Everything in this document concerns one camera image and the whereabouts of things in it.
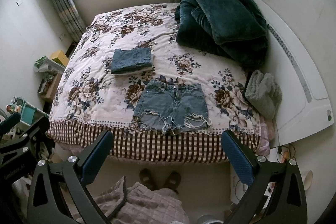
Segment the distressed blue denim shorts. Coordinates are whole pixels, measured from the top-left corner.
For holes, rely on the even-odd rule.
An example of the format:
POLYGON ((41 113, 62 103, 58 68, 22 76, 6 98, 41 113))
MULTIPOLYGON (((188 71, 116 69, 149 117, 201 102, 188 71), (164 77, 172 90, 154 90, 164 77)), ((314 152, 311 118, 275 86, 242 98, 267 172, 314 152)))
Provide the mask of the distressed blue denim shorts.
POLYGON ((203 130, 212 125, 200 84, 168 84, 157 79, 151 80, 142 92, 133 122, 138 128, 162 135, 203 130))

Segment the teal plastic basket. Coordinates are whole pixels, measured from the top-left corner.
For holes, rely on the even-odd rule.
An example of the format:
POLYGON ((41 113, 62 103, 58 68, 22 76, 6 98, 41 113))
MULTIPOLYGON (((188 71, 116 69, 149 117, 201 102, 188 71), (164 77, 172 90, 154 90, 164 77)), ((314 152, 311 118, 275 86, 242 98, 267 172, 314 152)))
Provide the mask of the teal plastic basket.
POLYGON ((20 115, 21 122, 26 125, 32 125, 41 117, 49 117, 49 115, 39 108, 36 108, 34 105, 30 104, 23 98, 17 99, 17 106, 21 106, 20 115))

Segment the cluttered side shelf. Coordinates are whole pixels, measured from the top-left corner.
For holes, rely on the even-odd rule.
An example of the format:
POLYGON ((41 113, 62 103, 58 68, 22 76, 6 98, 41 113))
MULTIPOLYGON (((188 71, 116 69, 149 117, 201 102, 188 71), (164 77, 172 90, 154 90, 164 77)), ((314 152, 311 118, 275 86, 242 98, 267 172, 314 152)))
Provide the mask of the cluttered side shelf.
POLYGON ((46 56, 43 56, 34 62, 34 71, 42 75, 41 84, 38 88, 38 94, 42 100, 49 102, 54 100, 65 68, 65 66, 46 56))

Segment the floral quilt bed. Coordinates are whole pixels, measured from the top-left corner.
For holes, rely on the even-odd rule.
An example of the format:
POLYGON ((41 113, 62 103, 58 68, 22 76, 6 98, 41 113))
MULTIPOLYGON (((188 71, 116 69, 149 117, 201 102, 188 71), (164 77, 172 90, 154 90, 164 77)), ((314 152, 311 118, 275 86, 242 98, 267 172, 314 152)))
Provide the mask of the floral quilt bed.
POLYGON ((246 74, 234 61, 176 41, 176 4, 134 6, 95 16, 62 75, 50 112, 49 136, 81 151, 104 129, 114 134, 111 155, 147 162, 215 163, 226 160, 221 134, 231 130, 254 152, 269 152, 272 125, 243 98, 246 74), (151 48, 153 67, 114 75, 116 49, 151 48), (138 128, 135 107, 151 80, 200 84, 212 125, 178 135, 138 128))

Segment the left black shoe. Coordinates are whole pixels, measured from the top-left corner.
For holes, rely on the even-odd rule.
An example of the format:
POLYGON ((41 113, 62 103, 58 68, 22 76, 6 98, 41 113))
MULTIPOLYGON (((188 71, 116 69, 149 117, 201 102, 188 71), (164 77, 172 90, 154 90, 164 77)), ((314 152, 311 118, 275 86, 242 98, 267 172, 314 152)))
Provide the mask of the left black shoe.
POLYGON ((157 190, 157 184, 154 177, 151 174, 151 171, 147 168, 143 169, 139 173, 139 179, 142 185, 146 186, 150 190, 157 190))

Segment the black shoe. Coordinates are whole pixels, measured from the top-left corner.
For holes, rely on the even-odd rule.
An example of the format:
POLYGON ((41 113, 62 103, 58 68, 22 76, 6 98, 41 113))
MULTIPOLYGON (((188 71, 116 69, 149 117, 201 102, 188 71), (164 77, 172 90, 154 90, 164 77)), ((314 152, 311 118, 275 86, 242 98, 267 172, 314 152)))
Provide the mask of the black shoe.
POLYGON ((177 189, 181 183, 181 175, 177 171, 172 171, 171 174, 169 174, 168 178, 163 184, 163 188, 167 188, 170 190, 173 190, 174 192, 178 192, 177 189))
POLYGON ((157 184, 154 177, 151 174, 151 171, 147 168, 143 169, 139 173, 139 179, 142 185, 146 186, 150 190, 157 190, 157 184))

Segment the yellow box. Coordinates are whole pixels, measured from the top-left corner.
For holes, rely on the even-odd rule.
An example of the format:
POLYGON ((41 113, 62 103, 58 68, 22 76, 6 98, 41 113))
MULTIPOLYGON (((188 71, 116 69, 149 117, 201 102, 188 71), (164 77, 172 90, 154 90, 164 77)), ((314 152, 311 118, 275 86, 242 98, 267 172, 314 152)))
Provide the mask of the yellow box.
POLYGON ((51 54, 50 59, 58 64, 63 65, 66 67, 69 63, 69 58, 62 50, 58 50, 51 54))

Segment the white curved headboard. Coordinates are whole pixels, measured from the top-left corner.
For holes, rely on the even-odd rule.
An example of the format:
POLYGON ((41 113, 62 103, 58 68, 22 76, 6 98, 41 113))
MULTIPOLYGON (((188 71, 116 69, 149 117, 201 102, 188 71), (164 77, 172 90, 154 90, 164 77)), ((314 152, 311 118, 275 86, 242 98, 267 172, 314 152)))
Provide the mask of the white curved headboard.
POLYGON ((282 91, 273 124, 272 148, 316 134, 332 124, 327 90, 310 54, 296 34, 262 0, 253 0, 266 20, 268 55, 263 73, 271 73, 282 91))

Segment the right black shoe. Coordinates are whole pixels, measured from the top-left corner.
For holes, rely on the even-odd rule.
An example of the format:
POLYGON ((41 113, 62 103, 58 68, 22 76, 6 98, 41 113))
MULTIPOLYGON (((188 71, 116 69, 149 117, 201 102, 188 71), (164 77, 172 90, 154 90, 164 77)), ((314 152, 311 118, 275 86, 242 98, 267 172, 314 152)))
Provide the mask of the right black shoe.
POLYGON ((174 192, 178 192, 177 189, 181 183, 181 175, 177 171, 172 171, 171 174, 169 174, 168 178, 163 184, 163 188, 167 188, 170 190, 173 190, 174 192))

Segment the folded blue denim stack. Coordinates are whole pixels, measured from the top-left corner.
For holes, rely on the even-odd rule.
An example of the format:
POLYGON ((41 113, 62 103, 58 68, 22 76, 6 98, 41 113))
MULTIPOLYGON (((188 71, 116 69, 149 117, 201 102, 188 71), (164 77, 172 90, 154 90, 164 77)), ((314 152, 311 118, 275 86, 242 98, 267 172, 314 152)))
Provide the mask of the folded blue denim stack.
POLYGON ((151 48, 116 49, 110 65, 111 73, 124 75, 153 67, 154 53, 151 48))

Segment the dark green plush blanket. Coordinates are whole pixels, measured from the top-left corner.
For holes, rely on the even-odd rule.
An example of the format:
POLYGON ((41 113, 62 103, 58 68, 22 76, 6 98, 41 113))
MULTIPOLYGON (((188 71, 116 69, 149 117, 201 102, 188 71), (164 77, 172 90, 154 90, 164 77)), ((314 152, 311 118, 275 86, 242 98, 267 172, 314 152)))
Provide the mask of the dark green plush blanket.
POLYGON ((175 12, 177 43, 262 67, 268 53, 266 20, 254 0, 181 0, 175 12))

